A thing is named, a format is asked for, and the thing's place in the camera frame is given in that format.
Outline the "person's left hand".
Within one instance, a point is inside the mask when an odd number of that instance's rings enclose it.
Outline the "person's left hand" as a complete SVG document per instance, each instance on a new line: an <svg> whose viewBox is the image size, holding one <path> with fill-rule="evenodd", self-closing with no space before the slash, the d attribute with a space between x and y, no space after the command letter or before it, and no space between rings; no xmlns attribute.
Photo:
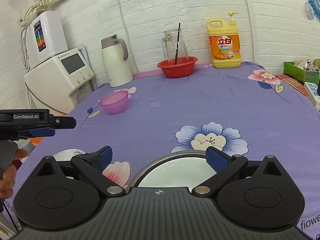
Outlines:
<svg viewBox="0 0 320 240"><path fill-rule="evenodd" d="M18 149L13 157L13 160L21 160L29 155L28 151ZM0 195L1 199L8 199L13 195L13 187L15 185L17 168L14 164L10 166L3 173L3 178L0 180Z"/></svg>

